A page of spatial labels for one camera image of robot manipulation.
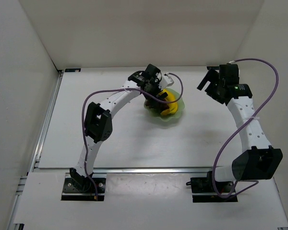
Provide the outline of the green glass fruit bowl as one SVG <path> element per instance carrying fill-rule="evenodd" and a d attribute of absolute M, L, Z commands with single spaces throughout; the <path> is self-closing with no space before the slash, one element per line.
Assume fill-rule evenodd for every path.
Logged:
<path fill-rule="evenodd" d="M 178 99 L 178 97 L 180 96 L 178 92 L 171 88 L 165 88 L 159 94 L 159 96 L 161 96 L 162 93 L 167 93 L 167 96 L 163 100 L 169 102 Z M 149 112 L 149 115 L 154 118 L 158 118 L 163 122 L 168 122 L 171 119 L 179 119 L 182 116 L 182 112 L 185 108 L 185 103 L 182 97 L 175 103 L 158 104 L 157 108 L 149 108 L 147 105 L 148 101 L 146 100 L 144 103 L 144 108 Z"/>

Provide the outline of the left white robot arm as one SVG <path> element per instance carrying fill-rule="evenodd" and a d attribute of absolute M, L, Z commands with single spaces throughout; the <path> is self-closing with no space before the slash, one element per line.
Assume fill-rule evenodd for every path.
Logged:
<path fill-rule="evenodd" d="M 70 168 L 70 175 L 79 185 L 88 182 L 87 178 L 93 173 L 93 165 L 101 144 L 110 137 L 113 127 L 112 118 L 129 101 L 143 94 L 157 97 L 164 88 L 160 85 L 162 81 L 161 70 L 149 64 L 144 71 L 137 71 L 127 78 L 123 85 L 114 90 L 103 90 L 113 92 L 105 100 L 86 105 L 85 99 L 82 111 L 82 130 L 84 147 L 78 163 Z"/>

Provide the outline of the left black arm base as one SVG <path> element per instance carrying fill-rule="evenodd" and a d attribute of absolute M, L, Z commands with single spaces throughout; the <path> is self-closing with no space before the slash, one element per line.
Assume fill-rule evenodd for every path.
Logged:
<path fill-rule="evenodd" d="M 69 175 L 64 178 L 64 184 L 61 193 L 62 201 L 97 201 L 102 202 L 105 199 L 106 178 L 93 178 L 97 187 L 97 196 L 95 187 L 90 180 L 85 181 L 84 185 L 79 185 Z"/>

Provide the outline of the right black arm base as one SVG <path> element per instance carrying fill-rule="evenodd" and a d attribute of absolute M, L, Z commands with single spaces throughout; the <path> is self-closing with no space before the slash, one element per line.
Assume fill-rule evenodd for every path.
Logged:
<path fill-rule="evenodd" d="M 222 195 L 228 194 L 233 188 L 232 181 L 217 182 L 216 188 Z M 191 188 L 193 203 L 225 203 L 238 202 L 237 197 L 220 198 L 214 191 L 212 185 L 212 172 L 208 172 L 206 177 L 191 177 L 186 186 Z"/>

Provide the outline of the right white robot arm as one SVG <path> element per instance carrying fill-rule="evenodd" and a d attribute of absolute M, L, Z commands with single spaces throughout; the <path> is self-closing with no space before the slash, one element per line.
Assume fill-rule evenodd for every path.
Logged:
<path fill-rule="evenodd" d="M 231 112 L 235 131 L 219 150 L 212 170 L 213 182 L 269 180 L 279 166 L 283 154 L 275 149 L 264 135 L 256 115 L 259 109 L 253 106 L 252 92 L 247 84 L 239 83 L 239 68 L 234 62 L 207 67 L 208 72 L 198 85 L 215 101 L 225 104 Z M 217 166 L 217 161 L 226 145 L 239 134 L 242 151 L 231 164 Z"/>

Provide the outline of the red fake grape bunch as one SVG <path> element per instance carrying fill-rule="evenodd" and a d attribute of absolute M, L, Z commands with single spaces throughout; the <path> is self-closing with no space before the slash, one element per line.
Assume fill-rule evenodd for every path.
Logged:
<path fill-rule="evenodd" d="M 146 100 L 144 105 L 148 109 L 158 109 L 159 108 L 159 102 L 157 102 L 155 100 Z"/>

